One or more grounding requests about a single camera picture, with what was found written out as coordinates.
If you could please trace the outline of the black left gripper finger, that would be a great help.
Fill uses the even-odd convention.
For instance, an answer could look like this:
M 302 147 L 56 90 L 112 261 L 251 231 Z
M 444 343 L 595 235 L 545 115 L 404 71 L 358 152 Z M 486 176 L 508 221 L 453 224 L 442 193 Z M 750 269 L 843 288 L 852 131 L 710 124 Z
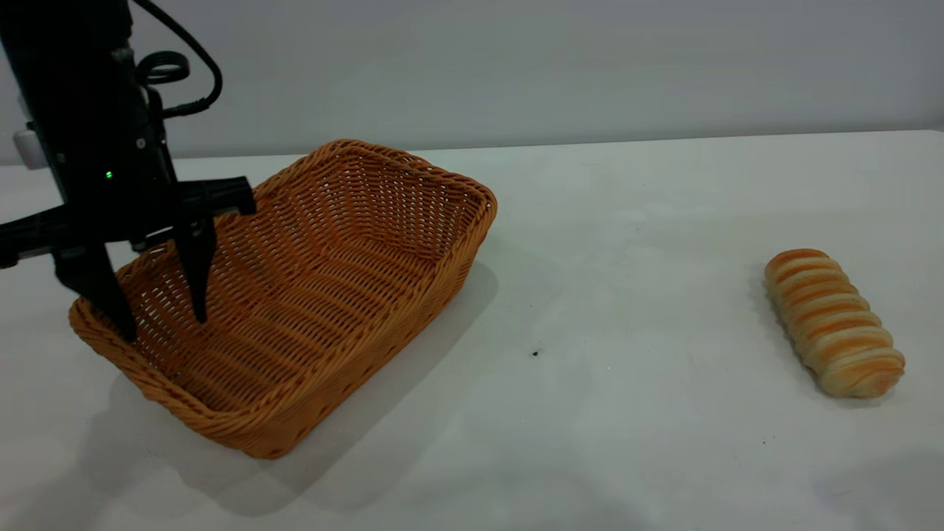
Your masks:
M 209 273 L 217 248 L 215 223 L 211 218 L 200 218 L 176 225 L 174 241 L 191 293 L 193 315 L 198 322 L 206 323 Z
M 54 249 L 53 260 L 61 285 L 104 313 L 116 325 L 123 339 L 137 339 L 135 317 L 116 279 L 105 244 Z

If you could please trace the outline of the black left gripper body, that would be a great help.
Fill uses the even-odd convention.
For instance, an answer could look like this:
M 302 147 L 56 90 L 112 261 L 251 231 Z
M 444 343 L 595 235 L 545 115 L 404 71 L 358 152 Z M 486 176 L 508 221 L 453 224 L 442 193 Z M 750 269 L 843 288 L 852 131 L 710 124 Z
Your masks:
M 9 45 L 32 136 L 62 204 L 2 225 L 2 266 L 43 254 L 134 251 L 182 237 L 208 245 L 218 216 L 253 215 L 244 177 L 179 181 L 166 111 L 127 45 Z

